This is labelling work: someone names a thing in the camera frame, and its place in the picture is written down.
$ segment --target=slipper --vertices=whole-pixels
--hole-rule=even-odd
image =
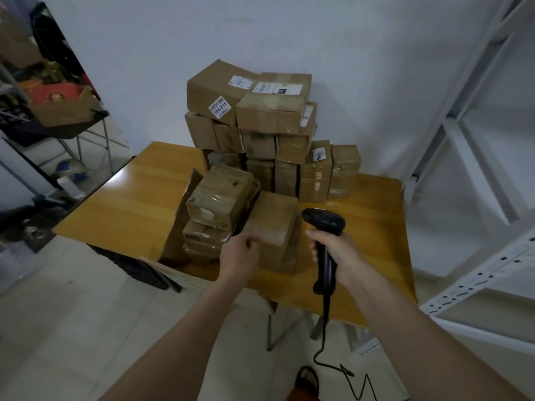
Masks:
[[[312,384],[310,381],[308,381],[306,378],[301,377],[301,374],[304,371],[308,371],[314,376],[314,378],[316,379],[316,383],[318,383],[317,387],[314,384]],[[312,395],[314,395],[317,398],[319,396],[319,379],[315,370],[310,366],[301,367],[298,371],[297,377],[295,378],[295,387],[305,390],[307,392],[310,392]]]

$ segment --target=forearm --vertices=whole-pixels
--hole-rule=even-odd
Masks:
[[[217,280],[102,400],[196,400],[223,321],[245,283]]]
[[[415,400],[526,400],[367,264],[350,293]]]

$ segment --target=wooden table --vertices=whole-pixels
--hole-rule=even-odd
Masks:
[[[54,232],[122,255],[157,261],[193,167],[204,173],[199,149],[153,142],[58,224]],[[299,206],[341,214],[346,219],[345,231],[365,259],[416,301],[399,180],[358,174],[350,198],[321,204],[300,202]],[[317,266],[304,235],[304,229],[309,227],[303,223],[295,276],[260,270],[248,287],[272,301],[321,315],[322,298],[312,292]],[[219,266],[190,264],[180,270],[215,280],[218,269]],[[331,318],[366,326],[341,285],[331,300]]]

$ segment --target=black cable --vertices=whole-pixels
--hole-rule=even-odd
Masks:
[[[355,377],[355,374],[352,372],[352,371],[349,371],[347,370],[344,365],[340,364],[340,367],[336,367],[336,366],[332,366],[332,365],[328,365],[326,363],[321,363],[320,361],[317,361],[316,358],[320,355],[320,353],[323,352],[323,350],[325,349],[325,330],[327,328],[327,323],[329,322],[329,309],[331,307],[331,296],[328,296],[328,295],[324,295],[323,296],[323,337],[322,337],[322,348],[316,352],[316,354],[314,355],[314,363],[316,363],[318,366],[323,366],[323,367],[328,367],[328,368],[331,368],[333,370],[336,370],[336,371],[340,371],[344,374],[346,380],[347,380],[347,384],[349,384],[349,388],[351,388],[351,392],[353,393],[353,397],[355,397],[355,399],[357,401],[360,401],[360,399],[362,398],[362,394],[364,393],[364,389],[366,387],[366,380],[368,381],[368,383],[370,383],[370,388],[371,388],[371,392],[373,393],[373,398],[375,401],[377,401],[377,396],[375,395],[375,391],[373,390],[373,386],[371,384],[371,380],[370,380],[370,377],[368,376],[368,374],[366,373],[364,375],[364,381],[362,382],[362,387],[361,387],[361,393],[357,396],[357,394],[355,394],[355,391],[353,390],[353,386],[351,385],[351,381],[349,380],[350,377]],[[407,398],[407,399],[404,399],[403,401],[410,401],[411,398]]]

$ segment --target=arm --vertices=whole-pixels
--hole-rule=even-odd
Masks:
[[[338,263],[337,281],[351,294],[412,399],[522,400],[507,380],[434,323],[371,265],[347,235],[307,231]]]
[[[240,234],[223,245],[218,279],[191,310],[111,386],[101,401],[196,400],[221,325],[258,268],[258,242]]]

